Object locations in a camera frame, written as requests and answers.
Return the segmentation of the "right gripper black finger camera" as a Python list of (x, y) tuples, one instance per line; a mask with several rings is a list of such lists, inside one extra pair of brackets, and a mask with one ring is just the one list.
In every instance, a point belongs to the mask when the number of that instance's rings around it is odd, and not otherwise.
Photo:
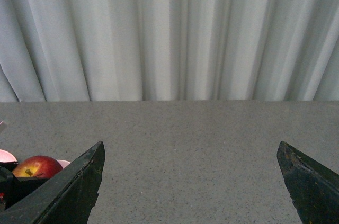
[(104, 162), (104, 144), (99, 141), (31, 194), (1, 210), (1, 223), (87, 223)]
[(282, 141), (277, 160), (302, 223), (338, 223), (338, 174)]

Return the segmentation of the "right gripper black finger holding apple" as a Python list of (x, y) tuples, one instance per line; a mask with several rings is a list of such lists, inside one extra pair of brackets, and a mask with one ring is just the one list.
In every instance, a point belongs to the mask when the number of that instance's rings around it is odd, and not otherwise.
[(54, 174), (38, 171), (38, 168), (20, 168), (18, 162), (1, 162), (1, 210), (6, 210), (31, 194)]

